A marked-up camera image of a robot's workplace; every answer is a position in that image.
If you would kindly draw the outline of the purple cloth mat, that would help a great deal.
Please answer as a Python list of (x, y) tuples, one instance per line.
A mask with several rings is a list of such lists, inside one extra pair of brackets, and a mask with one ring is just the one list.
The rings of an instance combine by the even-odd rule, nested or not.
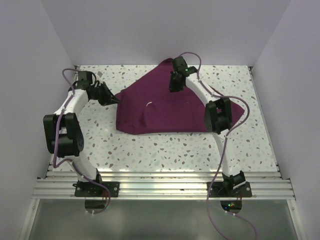
[(205, 106), (188, 87), (170, 92), (173, 58), (116, 94), (116, 129), (126, 134), (206, 133)]

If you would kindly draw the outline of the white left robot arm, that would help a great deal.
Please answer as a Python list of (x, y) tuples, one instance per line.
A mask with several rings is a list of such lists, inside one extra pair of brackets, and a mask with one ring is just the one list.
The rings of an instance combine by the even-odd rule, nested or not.
[(80, 182), (89, 181), (86, 190), (96, 197), (103, 193), (104, 184), (96, 179), (98, 170), (84, 153), (85, 140), (78, 121), (78, 115), (90, 100), (98, 101), (101, 106), (120, 103), (105, 82), (94, 85), (78, 80), (71, 85), (62, 106), (43, 117), (43, 126), (47, 149), (53, 154), (53, 168), (68, 163)]

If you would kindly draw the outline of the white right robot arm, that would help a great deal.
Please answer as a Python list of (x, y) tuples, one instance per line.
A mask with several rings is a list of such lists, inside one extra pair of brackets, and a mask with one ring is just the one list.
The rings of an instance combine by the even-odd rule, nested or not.
[(193, 76), (184, 76), (171, 72), (169, 90), (183, 91), (184, 87), (192, 90), (205, 106), (204, 125), (212, 133), (221, 157), (223, 192), (235, 196), (246, 180), (242, 168), (236, 162), (233, 146), (227, 146), (228, 133), (232, 129), (231, 100), (213, 91), (209, 84)]

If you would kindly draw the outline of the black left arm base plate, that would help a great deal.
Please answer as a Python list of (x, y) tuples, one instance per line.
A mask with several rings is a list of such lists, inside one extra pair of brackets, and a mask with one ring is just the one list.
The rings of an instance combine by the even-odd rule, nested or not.
[(75, 197), (111, 197), (117, 198), (120, 190), (120, 183), (117, 181), (103, 181), (101, 183), (104, 187), (98, 186), (90, 182), (74, 183)]

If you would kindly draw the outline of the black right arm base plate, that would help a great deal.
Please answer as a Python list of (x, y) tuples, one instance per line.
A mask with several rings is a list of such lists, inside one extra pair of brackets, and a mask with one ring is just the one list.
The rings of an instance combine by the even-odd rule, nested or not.
[(251, 185), (248, 181), (234, 189), (227, 189), (222, 181), (215, 181), (210, 187), (211, 182), (207, 182), (209, 198), (251, 198), (253, 196)]

